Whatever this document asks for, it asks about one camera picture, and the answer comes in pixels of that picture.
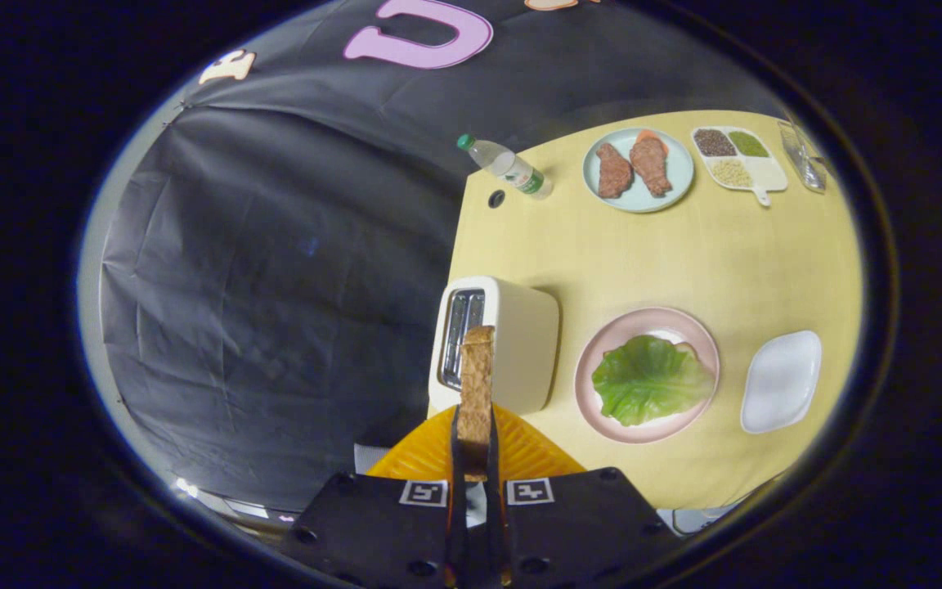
light blue plate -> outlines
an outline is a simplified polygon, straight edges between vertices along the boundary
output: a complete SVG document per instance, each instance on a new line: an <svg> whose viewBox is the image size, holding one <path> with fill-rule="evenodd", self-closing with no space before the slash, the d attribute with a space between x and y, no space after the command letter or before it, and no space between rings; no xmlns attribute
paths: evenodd
<svg viewBox="0 0 942 589"><path fill-rule="evenodd" d="M638 174L635 174L631 187L625 190L624 194L617 198L602 198L599 196L599 166L602 163L599 157L595 155L595 152L602 144L608 142L608 144L612 144L614 148L617 148L617 151L626 160L630 160L631 147L635 145L635 138L643 130L644 127L635 127L633 129L613 131L594 142L591 149L587 151L587 155L584 156L584 183L587 184L587 190L590 190L595 198L605 202L606 205L616 206L617 209L628 213L651 213L671 206L684 196L685 191L689 189L689 184L693 182L693 157L689 154L689 150L685 149L685 146L681 145L671 135L663 131L650 129L668 146L666 175L668 175L668 180L671 182L671 189L663 197L657 198L649 194L646 182Z"/></svg>

lettuce leaf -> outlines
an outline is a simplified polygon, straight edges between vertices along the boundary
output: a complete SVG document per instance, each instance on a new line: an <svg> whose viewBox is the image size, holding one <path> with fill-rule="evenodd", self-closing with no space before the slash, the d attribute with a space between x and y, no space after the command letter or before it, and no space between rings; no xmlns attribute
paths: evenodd
<svg viewBox="0 0 942 589"><path fill-rule="evenodd" d="M626 426L690 409L711 394L715 380L690 344L639 335L603 354L591 381L602 415Z"/></svg>

white plate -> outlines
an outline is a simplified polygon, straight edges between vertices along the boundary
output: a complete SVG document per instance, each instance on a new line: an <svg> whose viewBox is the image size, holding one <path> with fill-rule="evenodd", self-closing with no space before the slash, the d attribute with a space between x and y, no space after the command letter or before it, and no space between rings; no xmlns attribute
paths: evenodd
<svg viewBox="0 0 942 589"><path fill-rule="evenodd" d="M679 198L683 197L685 191L689 189L689 184L693 182L693 157L689 150L678 142L678 139L671 137L663 131L650 129L657 137L661 138L664 145L668 146L668 158L666 158L666 176L671 182L671 189L662 197L655 197L649 193L646 182L639 178L638 174L633 174L631 187L628 187L617 198L602 198L599 196L599 166L602 160L595 152L602 144L612 144L624 156L625 160L630 160L631 148L635 146L635 139L639 133L644 131L645 127L635 127L633 129L621 129L606 134L598 141L594 142L591 149L587 150L584 156L584 183L587 184L587 190L594 194L606 205L616 206L621 211L628 213L650 213L659 211L659 209L668 208L675 204Z"/></svg>
<svg viewBox="0 0 942 589"><path fill-rule="evenodd" d="M696 145L696 131L700 129L716 129L724 133L726 138L729 138L729 134L732 133L732 131L746 133L758 139L758 142L769 152L769 155L766 157L743 155L743 153L740 153L740 149L736 148L735 144L733 144L733 148L736 149L736 155L703 155L703 152L700 151L700 146ZM773 150L762 141L761 137L758 137L758 135L755 135L751 131L741 127L696 127L696 129L693 129L689 134L689 138L690 141L693 142L693 145L696 146L696 153L700 154L700 160L703 160L703 168L706 169L707 174L711 176L711 179L713 179L718 186L726 187L726 189L729 190L752 191L752 193L755 193L755 198L758 199L759 204L762 204L762 206L769 206L771 204L769 194L767 194L770 191L787 190L787 174L785 174L777 158L773 156ZM751 176L751 180L754 184L749 187L734 187L733 184L726 184L718 178L715 178L715 173L711 171L711 166L719 163L721 160L739 161L739 163L743 164L743 167L747 169L747 175Z"/></svg>
<svg viewBox="0 0 942 589"><path fill-rule="evenodd" d="M823 347L812 331L797 331L766 342L747 369L740 425L763 434L801 421L819 379Z"/></svg>

bread slice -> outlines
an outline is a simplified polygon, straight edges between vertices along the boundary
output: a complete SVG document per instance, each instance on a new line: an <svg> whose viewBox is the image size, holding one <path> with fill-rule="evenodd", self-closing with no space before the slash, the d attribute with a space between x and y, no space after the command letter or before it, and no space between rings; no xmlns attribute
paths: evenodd
<svg viewBox="0 0 942 589"><path fill-rule="evenodd" d="M493 344L496 328L468 330L460 346L460 414L456 438L464 458L464 480L483 481L489 465L493 430Z"/></svg>

black fabric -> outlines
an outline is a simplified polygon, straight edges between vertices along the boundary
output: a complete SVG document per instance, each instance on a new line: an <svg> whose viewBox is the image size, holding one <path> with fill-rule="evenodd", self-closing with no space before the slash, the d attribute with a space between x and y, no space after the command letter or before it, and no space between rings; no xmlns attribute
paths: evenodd
<svg viewBox="0 0 942 589"><path fill-rule="evenodd" d="M178 477L300 510L352 443L423 418L464 132L512 149L631 116L780 115L732 61L614 2L466 5L489 47L444 70L345 60L363 26L450 30L347 0L243 48L248 78L188 83L105 245L101 320L128 410Z"/></svg>

